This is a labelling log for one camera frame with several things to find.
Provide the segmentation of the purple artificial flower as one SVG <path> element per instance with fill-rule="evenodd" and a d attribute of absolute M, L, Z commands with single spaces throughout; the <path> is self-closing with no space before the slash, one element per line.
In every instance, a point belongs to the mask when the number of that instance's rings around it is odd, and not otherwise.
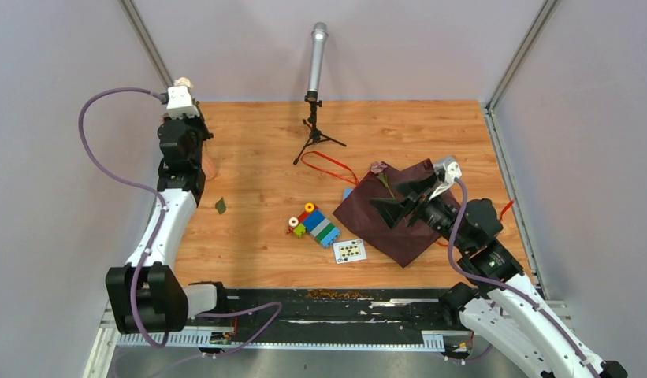
<path fill-rule="evenodd" d="M 370 171 L 382 182 L 391 197 L 395 198 L 396 196 L 393 194 L 388 177 L 385 174 L 387 168 L 388 166 L 382 161 L 375 161 L 370 164 Z"/>

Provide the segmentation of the white artificial rose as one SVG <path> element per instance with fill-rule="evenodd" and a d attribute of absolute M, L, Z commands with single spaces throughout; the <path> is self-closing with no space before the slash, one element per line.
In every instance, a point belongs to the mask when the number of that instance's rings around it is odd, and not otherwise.
<path fill-rule="evenodd" d="M 192 82 L 187 77 L 180 77 L 173 82 L 174 87 L 186 87 L 188 89 L 193 88 Z"/>

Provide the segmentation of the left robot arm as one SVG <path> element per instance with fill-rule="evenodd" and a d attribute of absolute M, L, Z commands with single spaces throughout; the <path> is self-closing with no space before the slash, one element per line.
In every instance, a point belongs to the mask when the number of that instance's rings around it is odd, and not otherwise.
<path fill-rule="evenodd" d="M 182 287 L 173 272 L 185 228 L 197 210 L 206 175 L 203 144 L 212 133 L 201 116 L 166 116 L 157 130 L 162 160 L 158 195 L 135 251 L 112 267 L 105 284 L 118 331 L 122 334 L 178 332 L 200 314 L 209 324 L 224 324 L 230 304 L 219 282 Z"/>

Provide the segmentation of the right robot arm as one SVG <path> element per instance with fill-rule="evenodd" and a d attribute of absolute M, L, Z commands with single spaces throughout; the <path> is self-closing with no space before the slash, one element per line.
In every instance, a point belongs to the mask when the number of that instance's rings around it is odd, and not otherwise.
<path fill-rule="evenodd" d="M 401 199 L 370 200 L 390 228 L 422 222 L 447 240 L 450 265 L 468 281 L 441 296 L 442 324 L 481 336 L 529 377 L 626 377 L 618 361 L 592 351 L 541 297 L 498 240 L 503 225 L 492 201 L 471 200 L 463 181 L 453 182 L 462 191 L 459 206 L 440 197 L 437 175 L 397 184 Z"/>

